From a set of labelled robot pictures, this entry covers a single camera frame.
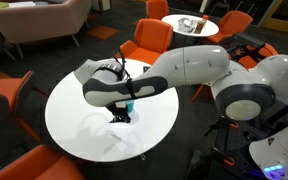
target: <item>pink armchair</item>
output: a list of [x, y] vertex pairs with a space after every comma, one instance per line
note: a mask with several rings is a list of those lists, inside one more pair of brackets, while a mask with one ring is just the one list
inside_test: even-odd
[[66, 0], [62, 4], [0, 9], [0, 32], [15, 44], [75, 34], [87, 19], [90, 0]]

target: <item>blue light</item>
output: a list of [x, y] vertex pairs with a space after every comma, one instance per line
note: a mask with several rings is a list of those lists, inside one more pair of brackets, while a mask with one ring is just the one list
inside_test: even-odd
[[282, 169], [283, 168], [283, 166], [282, 165], [277, 165], [277, 166], [275, 166], [277, 169]]
[[265, 172], [275, 171], [284, 168], [282, 165], [271, 166], [268, 168], [264, 168]]

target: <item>small black object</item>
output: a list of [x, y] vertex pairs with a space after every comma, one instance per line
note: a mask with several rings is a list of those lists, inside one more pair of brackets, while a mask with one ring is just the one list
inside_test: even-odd
[[116, 104], [112, 104], [106, 107], [113, 114], [113, 120], [110, 123], [125, 122], [130, 123], [131, 118], [128, 116], [127, 106], [125, 108], [118, 108]]
[[214, 129], [218, 129], [221, 125], [233, 125], [235, 127], [238, 127], [238, 124], [230, 119], [227, 119], [223, 116], [220, 116], [217, 118], [217, 120], [209, 125], [210, 129], [204, 134], [204, 136], [207, 136], [209, 133], [211, 133]]
[[246, 140], [248, 141], [258, 141], [258, 140], [261, 140], [263, 139], [262, 137], [258, 136], [257, 134], [255, 134], [254, 132], [252, 132], [251, 130], [245, 130], [245, 131], [242, 131], [243, 132], [243, 136]]
[[143, 73], [145, 73], [149, 68], [149, 66], [143, 66]]

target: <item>blue object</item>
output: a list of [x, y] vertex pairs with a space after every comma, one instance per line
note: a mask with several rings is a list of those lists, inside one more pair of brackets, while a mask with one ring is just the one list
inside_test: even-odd
[[267, 168], [264, 168], [264, 171], [270, 172], [270, 171], [275, 171], [275, 170], [279, 170], [279, 169], [283, 169], [283, 166], [282, 165], [276, 165], [276, 166], [267, 167]]
[[126, 106], [127, 106], [127, 112], [130, 113], [134, 109], [134, 100], [128, 100], [126, 101]]

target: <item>orange chair backrest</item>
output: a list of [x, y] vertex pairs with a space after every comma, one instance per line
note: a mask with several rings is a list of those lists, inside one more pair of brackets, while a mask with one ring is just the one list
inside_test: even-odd
[[169, 14], [168, 3], [166, 0], [148, 0], [146, 1], [146, 17], [159, 19]]
[[171, 43], [173, 27], [157, 19], [141, 19], [136, 27], [135, 43], [144, 49], [165, 52]]
[[[276, 49], [271, 46], [270, 44], [265, 44], [265, 46], [263, 48], [261, 48], [258, 52], [260, 55], [264, 56], [264, 57], [269, 57], [269, 56], [273, 56], [273, 55], [277, 55], [278, 52], [276, 51]], [[255, 67], [257, 65], [257, 62], [254, 61], [250, 56], [245, 56], [242, 57], [241, 59], [239, 59], [238, 61], [240, 64], [243, 65], [243, 67], [245, 67], [246, 69], [251, 69], [253, 67]]]
[[241, 11], [229, 11], [220, 21], [219, 29], [224, 34], [243, 32], [253, 18]]
[[23, 78], [0, 79], [0, 95], [3, 95], [8, 99], [12, 114], [15, 114], [19, 109], [20, 104], [17, 101], [19, 99], [26, 99], [26, 97], [20, 97], [18, 91], [32, 74], [33, 71], [29, 71]]
[[83, 180], [84, 177], [70, 160], [39, 145], [0, 170], [0, 180], [4, 179]]

